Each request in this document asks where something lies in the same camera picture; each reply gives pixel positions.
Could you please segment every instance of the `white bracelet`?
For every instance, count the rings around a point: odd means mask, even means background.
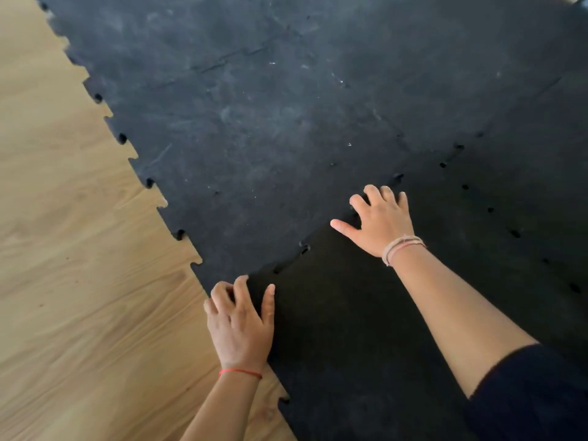
[[[392,243],[388,244],[382,253],[382,261],[386,266],[390,266],[390,263],[388,263],[388,254],[391,252],[391,250],[399,244],[405,243],[407,241],[414,241],[424,246],[423,240],[414,235],[405,235],[404,237],[397,238]]]

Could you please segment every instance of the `skin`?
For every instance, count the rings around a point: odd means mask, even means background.
[[[401,192],[396,201],[388,187],[368,185],[364,192],[369,204],[358,194],[349,200],[361,218],[361,229],[340,220],[333,220],[331,226],[364,251],[381,257],[390,242],[415,234],[408,198]],[[406,246],[388,262],[415,301],[468,398],[494,365],[513,351],[537,343],[424,246]],[[246,280],[242,276],[234,285],[222,281],[215,286],[212,298],[205,302],[208,329],[223,368],[261,372],[273,338],[275,286],[266,289],[260,318]],[[242,440],[258,382],[245,373],[224,373],[182,441]]]

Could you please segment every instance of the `forearm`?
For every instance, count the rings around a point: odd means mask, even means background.
[[[468,397],[505,356],[537,342],[423,246],[402,249],[392,266]]]
[[[223,373],[181,441],[241,441],[258,383],[251,375]]]

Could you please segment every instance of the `dark blue sleeve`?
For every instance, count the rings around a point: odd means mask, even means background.
[[[586,441],[588,379],[548,348],[528,346],[489,371],[465,413],[483,441]]]

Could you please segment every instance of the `person's left hand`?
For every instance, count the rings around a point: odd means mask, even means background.
[[[259,318],[247,289],[247,275],[232,285],[221,281],[204,301],[208,330],[217,349],[220,365],[261,373],[268,360],[273,339],[275,285],[265,290]],[[231,301],[229,293],[235,296]]]

